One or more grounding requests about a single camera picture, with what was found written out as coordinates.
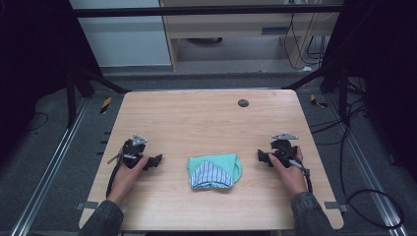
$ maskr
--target table surface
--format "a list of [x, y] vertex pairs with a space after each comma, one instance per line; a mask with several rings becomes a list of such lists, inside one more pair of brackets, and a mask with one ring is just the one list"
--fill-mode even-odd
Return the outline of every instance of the table surface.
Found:
[[[249, 106], [238, 101], [247, 99]], [[90, 202], [105, 200], [114, 162], [107, 161], [133, 134], [148, 140], [144, 154], [163, 154], [157, 168], [143, 171], [124, 204], [122, 230], [292, 229], [290, 198], [277, 172], [259, 162], [258, 148], [270, 150], [272, 135], [299, 140], [313, 190], [333, 228], [341, 228], [338, 209], [298, 97], [293, 90], [171, 90], [125, 95], [91, 191]], [[231, 188], [192, 190], [187, 161], [205, 154], [238, 154], [242, 177]], [[84, 209], [80, 226], [93, 213]]]

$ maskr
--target teal cloth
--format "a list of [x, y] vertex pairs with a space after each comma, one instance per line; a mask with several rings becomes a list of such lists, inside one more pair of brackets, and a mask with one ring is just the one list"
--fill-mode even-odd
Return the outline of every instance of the teal cloth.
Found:
[[233, 178], [234, 182], [237, 182], [242, 176], [242, 164], [237, 153], [227, 153], [190, 157], [188, 159], [188, 173], [190, 177], [205, 160], [224, 170]]
[[208, 160], [197, 167], [190, 177], [192, 189], [228, 189], [234, 185], [233, 178]]

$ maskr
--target blue striped cloth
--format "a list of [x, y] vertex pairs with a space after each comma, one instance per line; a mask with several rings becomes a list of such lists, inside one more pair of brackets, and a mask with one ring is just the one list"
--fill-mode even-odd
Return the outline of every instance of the blue striped cloth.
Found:
[[225, 189], [233, 185], [233, 177], [208, 160], [203, 161], [190, 177], [192, 189]]

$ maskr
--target hand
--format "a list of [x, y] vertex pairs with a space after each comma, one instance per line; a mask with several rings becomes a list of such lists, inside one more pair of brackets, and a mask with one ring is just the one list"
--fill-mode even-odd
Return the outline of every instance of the hand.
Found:
[[135, 167], [129, 169], [124, 163], [114, 177], [113, 186], [107, 199], [119, 207], [122, 206], [129, 192], [132, 190], [144, 166], [148, 163], [149, 157], [142, 157]]
[[[307, 192], [303, 171], [293, 165], [285, 168], [274, 155], [269, 154], [268, 156], [273, 167], [278, 170], [279, 177], [291, 195], [291, 198], [294, 198], [299, 193]], [[303, 161], [303, 153], [301, 153], [300, 147], [297, 147], [297, 157]]]

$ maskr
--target forearm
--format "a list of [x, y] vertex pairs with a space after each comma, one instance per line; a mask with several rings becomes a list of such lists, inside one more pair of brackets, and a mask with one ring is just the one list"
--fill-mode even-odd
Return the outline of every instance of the forearm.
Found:
[[111, 201], [104, 201], [94, 211], [79, 235], [117, 235], [123, 222], [123, 212]]
[[296, 195], [291, 203], [296, 235], [335, 235], [322, 207], [312, 193]]

